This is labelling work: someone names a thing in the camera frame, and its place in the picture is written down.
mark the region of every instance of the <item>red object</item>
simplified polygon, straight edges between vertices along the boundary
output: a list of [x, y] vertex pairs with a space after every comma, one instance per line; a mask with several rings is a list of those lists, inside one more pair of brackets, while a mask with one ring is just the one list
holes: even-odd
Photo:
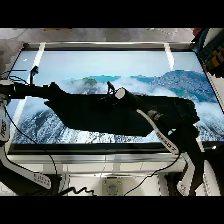
[[196, 37], [201, 30], [202, 28], [194, 28], [193, 35]]

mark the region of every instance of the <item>snowy mountain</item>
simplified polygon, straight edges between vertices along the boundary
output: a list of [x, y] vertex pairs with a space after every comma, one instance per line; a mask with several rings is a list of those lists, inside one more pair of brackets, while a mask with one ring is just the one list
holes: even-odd
[[[224, 140], [224, 115], [204, 74], [177, 70], [168, 72], [161, 77], [91, 76], [81, 80], [64, 80], [58, 84], [63, 90], [70, 93], [105, 94], [107, 81], [110, 81], [116, 89], [124, 87], [133, 93], [191, 99], [195, 102], [201, 119], [196, 124], [201, 140]], [[43, 102], [42, 99], [28, 98], [19, 123], [19, 128], [40, 144], [159, 142], [154, 132], [147, 137], [136, 137], [69, 129], [63, 125], [51, 109], [46, 106], [37, 106], [38, 104], [44, 105]], [[16, 132], [13, 142], [31, 143], [18, 132]]]

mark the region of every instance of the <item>flat screen display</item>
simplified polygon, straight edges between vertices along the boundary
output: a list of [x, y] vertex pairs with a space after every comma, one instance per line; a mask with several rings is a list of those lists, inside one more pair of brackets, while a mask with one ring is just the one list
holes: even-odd
[[[20, 54], [14, 69], [30, 70], [37, 51]], [[11, 72], [27, 79], [29, 72]], [[74, 94], [106, 94], [110, 81], [116, 89], [134, 94], [182, 97], [195, 103], [201, 141], [224, 140], [224, 115], [215, 93], [193, 52], [165, 51], [45, 51], [35, 85], [56, 82]], [[44, 99], [28, 97], [19, 129], [39, 144], [151, 143], [160, 142], [155, 132], [146, 137], [72, 130], [63, 125]], [[18, 100], [8, 111], [13, 117]], [[19, 132], [12, 143], [32, 144]]]

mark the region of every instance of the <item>mountain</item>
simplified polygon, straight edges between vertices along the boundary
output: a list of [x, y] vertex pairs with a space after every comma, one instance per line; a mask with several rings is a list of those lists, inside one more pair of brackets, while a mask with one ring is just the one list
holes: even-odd
[[[205, 75], [194, 71], [176, 70], [161, 77], [90, 76], [81, 80], [64, 80], [59, 86], [70, 93], [99, 94], [107, 92], [107, 81], [115, 88], [124, 87], [138, 94], [157, 95], [167, 91], [191, 99], [196, 104], [200, 121], [196, 124], [203, 141], [224, 140], [224, 116]], [[28, 98], [19, 128], [40, 144], [46, 143], [131, 143], [159, 142], [154, 132], [147, 137], [120, 136], [107, 133], [71, 130], [63, 125], [51, 109], [27, 109], [34, 101]], [[16, 132], [13, 142], [30, 143]]]

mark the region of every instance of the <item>sky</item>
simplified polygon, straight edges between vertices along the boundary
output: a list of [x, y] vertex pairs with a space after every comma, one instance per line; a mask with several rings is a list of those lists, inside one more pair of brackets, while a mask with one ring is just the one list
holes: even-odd
[[[14, 69], [30, 70], [37, 51], [23, 51]], [[202, 68], [193, 52], [172, 52], [173, 70]], [[88, 76], [162, 76], [171, 70], [165, 51], [45, 51], [39, 64], [36, 85]], [[28, 72], [13, 72], [27, 79]]]

